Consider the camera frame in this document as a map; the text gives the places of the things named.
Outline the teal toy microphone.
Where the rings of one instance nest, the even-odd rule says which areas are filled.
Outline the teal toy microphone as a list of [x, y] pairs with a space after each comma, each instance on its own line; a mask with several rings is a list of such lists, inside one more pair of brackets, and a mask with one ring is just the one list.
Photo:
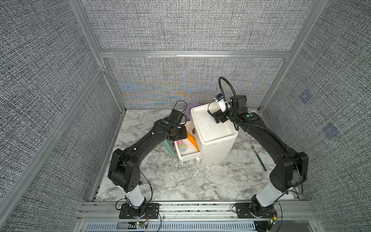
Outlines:
[[167, 139], [165, 139], [162, 143], [165, 146], [166, 150], [174, 157], [175, 152], [173, 150], [171, 143]]

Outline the white drawer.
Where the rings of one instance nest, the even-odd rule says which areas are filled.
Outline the white drawer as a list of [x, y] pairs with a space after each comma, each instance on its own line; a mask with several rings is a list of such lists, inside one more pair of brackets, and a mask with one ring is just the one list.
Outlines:
[[[188, 121], [185, 125], [186, 125], [187, 132], [192, 134], [195, 137], [196, 142], [197, 142], [198, 135], [197, 135], [196, 129], [195, 129], [195, 134], [192, 133], [193, 128], [195, 128], [193, 121]], [[193, 164], [196, 166], [201, 165], [202, 153], [196, 150], [196, 148], [191, 144], [188, 138], [183, 139], [183, 141], [187, 145], [187, 152], [185, 152], [184, 154], [181, 154], [179, 152], [177, 142], [175, 141], [174, 143], [179, 163], [181, 165], [184, 165], [184, 164], [189, 164], [193, 162]]]

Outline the white plastic drawer cabinet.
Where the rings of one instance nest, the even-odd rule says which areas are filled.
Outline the white plastic drawer cabinet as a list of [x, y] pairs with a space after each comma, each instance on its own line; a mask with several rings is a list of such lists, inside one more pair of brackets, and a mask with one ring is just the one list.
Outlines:
[[198, 135], [197, 143], [202, 153], [201, 165], [226, 161], [238, 136], [232, 122], [227, 120], [216, 123], [208, 113], [210, 111], [214, 114], [219, 109], [216, 102], [191, 109], [191, 121], [194, 123]]

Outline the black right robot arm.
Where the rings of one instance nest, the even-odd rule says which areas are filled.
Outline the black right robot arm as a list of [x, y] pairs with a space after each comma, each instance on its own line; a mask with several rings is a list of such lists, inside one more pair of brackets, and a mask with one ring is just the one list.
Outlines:
[[266, 187], [254, 195], [249, 205], [250, 214], [255, 218], [262, 218], [274, 211], [274, 203], [286, 192], [302, 186], [307, 179], [309, 157], [305, 152], [296, 152], [286, 145], [264, 123], [255, 112], [249, 112], [246, 107], [246, 96], [232, 96], [229, 102], [222, 94], [218, 94], [214, 102], [219, 110], [209, 114], [215, 118], [216, 123], [230, 121], [235, 129], [241, 128], [267, 151], [275, 163], [269, 175]]

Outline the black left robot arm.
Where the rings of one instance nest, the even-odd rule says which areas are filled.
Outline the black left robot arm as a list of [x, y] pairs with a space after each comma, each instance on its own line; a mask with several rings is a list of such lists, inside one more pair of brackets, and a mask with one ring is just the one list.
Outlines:
[[154, 122], [151, 130], [134, 145], [113, 152], [108, 178], [126, 193], [124, 206], [130, 215], [143, 217], [147, 205], [150, 204], [139, 188], [141, 177], [144, 176], [140, 170], [141, 163], [157, 145], [165, 140], [178, 141], [187, 138], [186, 127], [182, 120], [186, 120], [186, 115], [173, 109], [169, 116]]

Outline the purple plastic plate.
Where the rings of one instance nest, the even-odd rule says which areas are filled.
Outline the purple plastic plate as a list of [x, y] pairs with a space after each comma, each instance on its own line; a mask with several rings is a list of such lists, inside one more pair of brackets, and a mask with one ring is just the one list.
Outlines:
[[190, 121], [190, 118], [191, 118], [191, 109], [194, 108], [194, 107], [198, 107], [198, 106], [201, 106], [202, 104], [200, 103], [189, 103], [187, 104], [187, 107], [185, 109], [185, 111], [183, 112], [183, 114], [187, 117], [187, 121]]

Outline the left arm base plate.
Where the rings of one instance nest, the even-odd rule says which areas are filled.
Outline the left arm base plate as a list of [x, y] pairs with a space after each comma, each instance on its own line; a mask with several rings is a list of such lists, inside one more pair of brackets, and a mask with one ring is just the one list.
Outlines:
[[158, 219], [159, 206], [158, 203], [150, 203], [134, 208], [124, 203], [120, 209], [119, 219]]

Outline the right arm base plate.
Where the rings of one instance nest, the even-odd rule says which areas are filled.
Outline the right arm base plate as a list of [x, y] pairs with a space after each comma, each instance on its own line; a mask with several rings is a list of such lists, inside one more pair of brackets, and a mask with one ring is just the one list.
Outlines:
[[277, 217], [273, 205], [262, 207], [258, 203], [236, 203], [235, 210], [238, 218], [271, 218]]

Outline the aluminium mounting rail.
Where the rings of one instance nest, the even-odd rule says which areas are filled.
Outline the aluminium mounting rail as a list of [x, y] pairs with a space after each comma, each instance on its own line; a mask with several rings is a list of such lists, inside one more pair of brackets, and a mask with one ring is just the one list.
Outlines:
[[[233, 213], [236, 201], [158, 201], [163, 220], [237, 220]], [[77, 221], [119, 220], [115, 202], [83, 203]], [[284, 220], [320, 220], [310, 201], [282, 200], [274, 204], [279, 218]]]

